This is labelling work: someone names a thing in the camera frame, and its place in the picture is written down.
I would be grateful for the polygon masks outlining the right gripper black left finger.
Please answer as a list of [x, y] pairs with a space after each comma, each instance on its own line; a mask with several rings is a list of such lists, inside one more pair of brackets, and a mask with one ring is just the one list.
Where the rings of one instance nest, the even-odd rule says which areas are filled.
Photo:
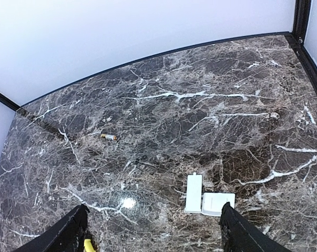
[[16, 251], [83, 251], [88, 213], [89, 209], [86, 205], [77, 205], [49, 230], [17, 248]]

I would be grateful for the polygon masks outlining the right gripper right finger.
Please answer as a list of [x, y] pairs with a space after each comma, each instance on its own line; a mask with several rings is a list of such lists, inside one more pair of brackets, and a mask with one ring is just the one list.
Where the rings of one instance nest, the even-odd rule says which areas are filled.
[[222, 208], [220, 229], [224, 251], [289, 251], [249, 223], [229, 202]]

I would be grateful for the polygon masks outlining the yellow handled screwdriver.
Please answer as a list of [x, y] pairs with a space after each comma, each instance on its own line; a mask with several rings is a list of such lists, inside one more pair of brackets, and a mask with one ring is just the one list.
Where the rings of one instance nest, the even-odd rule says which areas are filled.
[[84, 240], [84, 250], [85, 250], [85, 252], [96, 252], [92, 243], [91, 243], [91, 239]]

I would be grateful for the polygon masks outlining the white remote control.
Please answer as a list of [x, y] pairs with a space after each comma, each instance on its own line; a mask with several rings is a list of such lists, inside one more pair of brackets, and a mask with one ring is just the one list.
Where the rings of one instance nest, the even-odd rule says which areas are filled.
[[204, 193], [201, 214], [220, 217], [222, 208], [227, 202], [234, 208], [235, 199], [235, 193]]

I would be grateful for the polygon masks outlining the white battery cover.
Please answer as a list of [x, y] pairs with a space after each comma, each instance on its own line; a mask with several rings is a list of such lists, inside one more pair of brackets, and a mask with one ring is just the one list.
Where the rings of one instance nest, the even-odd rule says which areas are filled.
[[185, 213], [201, 213], [202, 175], [194, 172], [187, 176]]

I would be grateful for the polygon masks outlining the gold AAA battery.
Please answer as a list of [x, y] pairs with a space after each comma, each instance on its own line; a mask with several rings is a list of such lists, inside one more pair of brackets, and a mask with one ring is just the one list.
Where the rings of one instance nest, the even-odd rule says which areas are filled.
[[105, 139], [113, 140], [113, 141], [117, 141], [118, 140], [118, 137], [116, 135], [113, 135], [113, 134], [104, 134], [104, 133], [102, 133], [101, 137], [105, 138]]

